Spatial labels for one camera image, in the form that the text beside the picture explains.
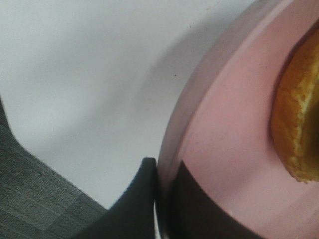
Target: pink bowl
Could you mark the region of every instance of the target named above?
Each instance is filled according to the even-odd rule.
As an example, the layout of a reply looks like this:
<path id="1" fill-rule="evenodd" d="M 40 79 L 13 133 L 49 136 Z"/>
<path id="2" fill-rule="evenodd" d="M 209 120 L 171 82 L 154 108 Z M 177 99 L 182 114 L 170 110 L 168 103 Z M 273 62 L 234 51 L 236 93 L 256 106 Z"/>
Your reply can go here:
<path id="1" fill-rule="evenodd" d="M 289 175 L 269 130 L 278 79 L 318 18 L 318 0 L 259 0 L 230 25 L 171 116 L 158 165 L 164 200 L 183 162 L 211 200 L 258 235 L 319 238 L 319 183 Z"/>

